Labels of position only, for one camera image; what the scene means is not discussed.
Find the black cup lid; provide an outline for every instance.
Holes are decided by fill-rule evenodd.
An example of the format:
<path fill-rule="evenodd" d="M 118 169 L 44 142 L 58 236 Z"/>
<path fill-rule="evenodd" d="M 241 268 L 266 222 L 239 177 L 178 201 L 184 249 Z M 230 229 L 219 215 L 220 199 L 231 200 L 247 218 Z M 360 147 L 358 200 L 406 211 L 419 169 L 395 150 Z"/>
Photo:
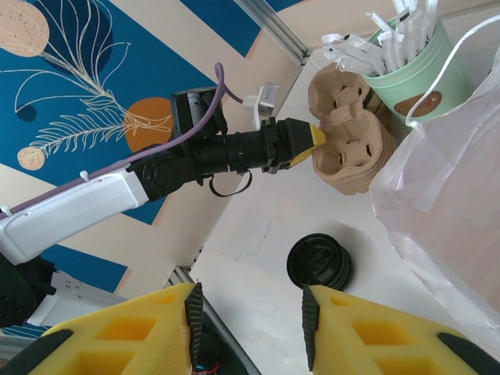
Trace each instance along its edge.
<path fill-rule="evenodd" d="M 299 288 L 325 285 L 343 291 L 352 275 L 352 260 L 347 250 L 327 234 L 310 234 L 291 249 L 287 271 Z"/>

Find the mint green pail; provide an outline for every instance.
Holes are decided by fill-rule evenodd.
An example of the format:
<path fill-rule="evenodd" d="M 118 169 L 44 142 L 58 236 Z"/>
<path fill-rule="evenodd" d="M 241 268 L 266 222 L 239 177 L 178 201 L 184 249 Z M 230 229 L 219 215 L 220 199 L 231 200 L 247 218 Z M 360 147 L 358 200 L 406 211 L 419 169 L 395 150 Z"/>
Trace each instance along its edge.
<path fill-rule="evenodd" d="M 375 33 L 370 41 L 378 45 Z M 385 105 L 401 120 L 438 77 L 441 68 L 453 49 L 445 27 L 439 21 L 429 44 L 411 63 L 381 77 L 363 77 Z M 420 122 L 433 119 L 464 103 L 473 93 L 473 85 L 464 73 L 457 57 L 454 57 L 444 76 L 415 111 Z"/>

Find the feather drawing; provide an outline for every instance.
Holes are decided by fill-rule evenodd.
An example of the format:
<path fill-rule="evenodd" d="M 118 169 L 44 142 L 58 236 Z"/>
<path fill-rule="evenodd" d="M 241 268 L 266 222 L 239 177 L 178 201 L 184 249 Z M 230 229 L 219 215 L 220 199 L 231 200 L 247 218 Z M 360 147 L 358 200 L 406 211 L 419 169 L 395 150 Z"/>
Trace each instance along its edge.
<path fill-rule="evenodd" d="M 16 93 L 14 110 L 19 113 L 35 103 L 60 99 L 80 100 L 87 109 L 87 113 L 61 115 L 40 129 L 36 140 L 18 153 L 22 167 L 37 170 L 57 151 L 93 148 L 99 142 L 119 141 L 126 133 L 135 134 L 139 129 L 170 132 L 166 123 L 171 116 L 138 116 L 122 107 L 113 92 L 106 89 L 109 79 L 126 61 L 131 44 L 113 40 L 113 15 L 100 0 L 37 0 L 34 4 L 0 0 L 0 9 L 2 14 L 22 21 L 25 33 L 30 35 L 0 22 L 0 48 L 20 57 L 39 56 L 53 68 L 0 70 L 29 75 Z M 121 58 L 101 77 L 112 50 Z M 37 92 L 29 87 L 41 84 L 41 77 L 64 80 L 74 92 L 27 100 L 27 95 Z"/>

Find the painted wall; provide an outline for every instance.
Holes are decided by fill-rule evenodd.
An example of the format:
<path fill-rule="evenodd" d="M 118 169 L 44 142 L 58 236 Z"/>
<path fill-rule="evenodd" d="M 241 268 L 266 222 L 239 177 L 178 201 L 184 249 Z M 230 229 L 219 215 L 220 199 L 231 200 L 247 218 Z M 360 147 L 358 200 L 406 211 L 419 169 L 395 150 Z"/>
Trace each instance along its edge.
<path fill-rule="evenodd" d="M 441 0 L 441 14 L 449 14 L 492 0 Z M 302 0 L 280 10 L 281 19 L 310 47 L 321 44 L 321 36 L 330 33 L 368 35 L 377 28 L 365 16 L 377 12 L 389 20 L 395 16 L 392 0 Z"/>
<path fill-rule="evenodd" d="M 271 81 L 281 85 L 282 101 L 298 64 L 239 8 L 218 9 L 224 17 L 214 17 L 211 2 L 189 0 L 0 0 L 2 204 L 168 141 L 168 97 L 213 85 L 217 61 L 236 93 L 254 94 Z M 228 17 L 239 20 L 241 33 L 227 33 Z M 249 112 L 227 98 L 223 106 L 232 131 L 250 130 Z M 238 181 L 228 174 L 216 185 L 230 191 Z M 103 280 L 112 273 L 116 291 L 135 297 L 161 288 L 176 264 L 191 262 L 226 204 L 207 187 L 187 184 L 68 238 L 45 257 L 52 252 L 75 277 L 82 277 L 70 269 L 75 265 Z M 85 268 L 84 254 L 120 271 Z"/>

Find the purple cable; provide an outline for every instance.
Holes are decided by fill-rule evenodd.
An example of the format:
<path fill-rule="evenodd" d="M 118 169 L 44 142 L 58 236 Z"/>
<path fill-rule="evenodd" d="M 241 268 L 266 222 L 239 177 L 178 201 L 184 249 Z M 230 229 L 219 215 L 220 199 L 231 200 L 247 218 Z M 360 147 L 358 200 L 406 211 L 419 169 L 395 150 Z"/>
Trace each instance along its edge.
<path fill-rule="evenodd" d="M 212 117 L 213 113 L 216 111 L 216 108 L 220 103 L 220 100 L 223 97 L 224 91 L 230 97 L 232 97 L 232 99 L 234 99 L 236 102 L 242 103 L 243 101 L 238 96 L 236 96 L 229 88 L 227 88 L 226 84 L 224 83 L 224 68 L 220 62 L 216 63 L 215 70 L 216 70 L 216 77 L 218 80 L 216 93 L 213 97 L 212 102 L 210 103 L 209 109 L 206 111 L 205 115 L 202 117 L 199 123 L 194 125 L 192 129 L 190 129 L 186 134 L 182 134 L 179 138 L 173 139 L 172 141 L 164 143 L 163 145 L 150 148 L 149 150 L 145 150 L 143 152 L 139 152 L 138 154 L 132 155 L 131 157 L 126 158 L 125 160 L 121 160 L 119 162 L 116 162 L 115 164 L 112 164 L 111 166 L 107 166 L 106 168 L 102 168 L 101 170 L 93 172 L 88 175 L 88 178 L 90 178 L 91 180 L 98 178 L 104 174 L 110 173 L 114 170 L 118 170 L 119 168 L 123 168 L 130 163 L 136 162 L 139 159 L 154 155 L 158 152 L 168 150 L 169 148 L 178 146 L 181 143 L 187 141 L 193 135 L 198 133 L 209 121 L 210 117 Z M 68 189 L 74 188 L 75 186 L 82 184 L 84 182 L 85 180 L 83 178 L 78 178 L 59 187 L 55 187 L 54 189 L 47 191 L 46 193 L 39 195 L 36 198 L 32 198 L 29 201 L 25 201 L 24 203 L 17 205 L 13 209 L 11 209 L 11 213 L 18 213 L 19 211 L 27 209 L 32 205 L 36 205 L 40 202 L 43 202 L 44 200 L 49 199 L 54 195 L 62 193 Z M 0 219 L 4 219 L 6 217 L 7 215 L 5 213 L 0 212 Z"/>

